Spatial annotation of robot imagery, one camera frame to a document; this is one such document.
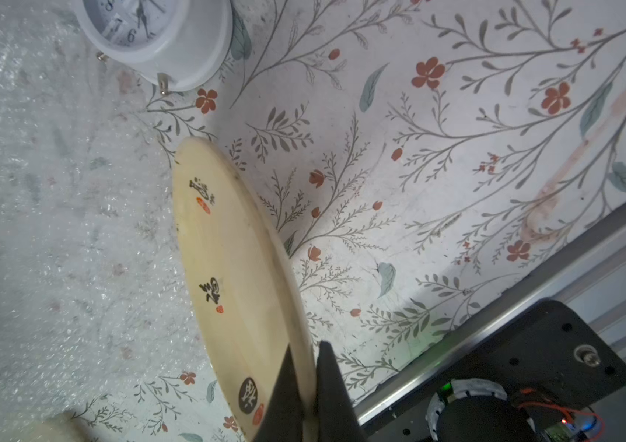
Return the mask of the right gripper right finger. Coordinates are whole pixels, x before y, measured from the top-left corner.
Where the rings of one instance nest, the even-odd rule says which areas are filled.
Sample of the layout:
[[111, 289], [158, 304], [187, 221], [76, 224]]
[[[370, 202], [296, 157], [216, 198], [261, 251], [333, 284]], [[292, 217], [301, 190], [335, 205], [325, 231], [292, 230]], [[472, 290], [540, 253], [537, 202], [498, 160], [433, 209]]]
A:
[[329, 342], [319, 343], [317, 366], [318, 441], [365, 442]]

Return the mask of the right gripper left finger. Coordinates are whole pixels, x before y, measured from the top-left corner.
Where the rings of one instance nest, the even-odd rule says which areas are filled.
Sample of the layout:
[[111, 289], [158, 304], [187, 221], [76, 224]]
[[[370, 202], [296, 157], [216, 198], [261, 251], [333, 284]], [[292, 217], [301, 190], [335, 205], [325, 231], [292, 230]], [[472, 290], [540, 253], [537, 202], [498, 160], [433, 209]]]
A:
[[255, 442], [301, 442], [304, 408], [291, 350], [287, 349]]

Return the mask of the cream dinner plate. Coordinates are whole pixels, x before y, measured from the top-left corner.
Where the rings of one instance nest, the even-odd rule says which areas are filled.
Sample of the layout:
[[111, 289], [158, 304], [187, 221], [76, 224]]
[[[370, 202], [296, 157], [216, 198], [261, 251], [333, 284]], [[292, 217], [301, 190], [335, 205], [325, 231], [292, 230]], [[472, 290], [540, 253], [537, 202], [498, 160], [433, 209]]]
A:
[[286, 355], [303, 411], [302, 438], [318, 438], [314, 346], [288, 256], [239, 171], [212, 142], [176, 151], [178, 248], [200, 333], [224, 397], [247, 439], [272, 412]]

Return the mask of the bubble wrap sheet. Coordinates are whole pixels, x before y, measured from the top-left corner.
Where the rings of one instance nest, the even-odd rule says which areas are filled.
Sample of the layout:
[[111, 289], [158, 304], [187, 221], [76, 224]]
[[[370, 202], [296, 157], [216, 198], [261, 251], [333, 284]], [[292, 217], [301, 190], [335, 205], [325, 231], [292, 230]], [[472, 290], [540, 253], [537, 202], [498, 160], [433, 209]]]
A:
[[0, 440], [210, 441], [149, 88], [64, 1], [0, 1]]

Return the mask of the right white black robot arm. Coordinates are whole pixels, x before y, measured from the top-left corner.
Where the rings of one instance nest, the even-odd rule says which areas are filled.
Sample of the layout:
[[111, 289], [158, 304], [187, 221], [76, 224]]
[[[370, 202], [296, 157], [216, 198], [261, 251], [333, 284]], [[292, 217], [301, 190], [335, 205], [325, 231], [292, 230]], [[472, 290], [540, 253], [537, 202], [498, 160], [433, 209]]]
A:
[[[321, 342], [318, 352], [317, 390], [312, 422], [318, 441], [366, 441], [367, 436], [353, 412], [342, 374], [330, 343]], [[293, 358], [287, 352], [274, 390], [255, 436], [257, 441], [301, 441], [305, 412], [298, 390]], [[536, 433], [526, 414], [494, 396], [464, 396], [449, 403], [438, 416], [440, 441], [534, 441]]]

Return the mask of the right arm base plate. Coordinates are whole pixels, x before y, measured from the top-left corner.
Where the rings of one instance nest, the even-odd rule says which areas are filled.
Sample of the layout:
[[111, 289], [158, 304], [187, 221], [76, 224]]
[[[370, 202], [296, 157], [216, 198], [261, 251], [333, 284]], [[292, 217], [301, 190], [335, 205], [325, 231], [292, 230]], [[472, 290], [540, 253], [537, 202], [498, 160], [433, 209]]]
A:
[[363, 429], [371, 441], [440, 441], [449, 403], [491, 395], [526, 414], [534, 441], [596, 441], [594, 404], [625, 386], [626, 363], [572, 309], [541, 301]]

